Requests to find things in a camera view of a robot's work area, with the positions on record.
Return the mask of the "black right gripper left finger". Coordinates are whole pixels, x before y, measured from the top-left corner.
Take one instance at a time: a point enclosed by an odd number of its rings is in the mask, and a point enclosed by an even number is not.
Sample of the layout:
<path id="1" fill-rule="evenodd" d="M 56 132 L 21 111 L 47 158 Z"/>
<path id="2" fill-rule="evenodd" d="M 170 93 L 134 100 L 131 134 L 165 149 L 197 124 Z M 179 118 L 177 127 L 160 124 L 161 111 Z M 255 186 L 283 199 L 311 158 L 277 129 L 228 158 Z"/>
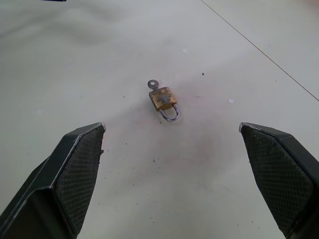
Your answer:
<path id="1" fill-rule="evenodd" d="M 0 215 L 0 239 L 77 239 L 96 185 L 105 131 L 98 122 L 62 137 Z"/>

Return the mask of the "small brass padlock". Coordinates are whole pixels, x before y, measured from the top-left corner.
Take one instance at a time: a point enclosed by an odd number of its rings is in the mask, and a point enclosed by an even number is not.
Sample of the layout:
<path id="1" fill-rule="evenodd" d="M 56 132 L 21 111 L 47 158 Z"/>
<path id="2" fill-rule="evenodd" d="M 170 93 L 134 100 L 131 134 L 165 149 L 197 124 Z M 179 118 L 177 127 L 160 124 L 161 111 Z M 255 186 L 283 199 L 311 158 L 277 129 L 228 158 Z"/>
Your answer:
<path id="1" fill-rule="evenodd" d="M 152 91 L 149 92 L 149 97 L 156 111 L 160 112 L 166 121 L 172 122 L 179 119 L 180 111 L 177 107 L 177 100 L 169 87 L 152 87 Z M 169 109 L 175 110 L 175 116 L 169 117 L 165 114 L 165 111 Z"/>

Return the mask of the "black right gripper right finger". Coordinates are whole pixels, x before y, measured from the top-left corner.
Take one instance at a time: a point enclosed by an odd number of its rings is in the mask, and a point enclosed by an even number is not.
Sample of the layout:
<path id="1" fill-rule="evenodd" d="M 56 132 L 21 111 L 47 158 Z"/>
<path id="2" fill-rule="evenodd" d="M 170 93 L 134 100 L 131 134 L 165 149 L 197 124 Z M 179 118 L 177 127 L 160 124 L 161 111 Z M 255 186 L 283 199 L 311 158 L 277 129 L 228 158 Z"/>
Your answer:
<path id="1" fill-rule="evenodd" d="M 255 182 L 286 239 L 319 239 L 319 161 L 291 134 L 239 126 Z"/>

